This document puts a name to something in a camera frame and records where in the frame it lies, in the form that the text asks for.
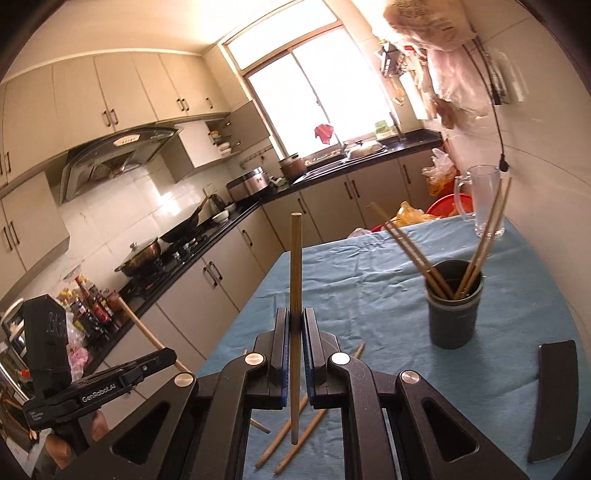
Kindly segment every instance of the range hood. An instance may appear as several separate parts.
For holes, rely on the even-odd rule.
[[[59,203],[144,165],[177,134],[177,128],[141,127],[70,150],[61,174]]]

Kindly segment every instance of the black cup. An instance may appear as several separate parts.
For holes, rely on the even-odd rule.
[[[468,268],[465,260],[444,260],[435,265],[452,291],[456,291]],[[444,300],[437,296],[425,282],[429,304],[429,335],[434,345],[454,349],[466,345],[474,335],[476,314],[482,295],[482,272],[472,284],[463,300]]]

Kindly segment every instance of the ceiling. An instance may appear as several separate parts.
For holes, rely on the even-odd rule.
[[[7,77],[91,51],[154,48],[204,53],[288,0],[68,0],[30,38]]]

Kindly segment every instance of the mug handle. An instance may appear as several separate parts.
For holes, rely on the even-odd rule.
[[[459,177],[456,177],[454,184],[453,184],[453,201],[455,202],[456,210],[462,216],[462,219],[465,222],[471,222],[474,218],[474,213],[467,213],[464,210],[464,205],[462,203],[462,197],[460,197],[460,188],[464,184],[467,184],[467,185],[472,184],[472,179],[470,178],[470,175],[460,175]]]

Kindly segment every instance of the red cloth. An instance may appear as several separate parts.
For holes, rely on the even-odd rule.
[[[329,145],[334,131],[335,129],[330,125],[321,124],[314,129],[314,137],[320,137],[322,143]]]

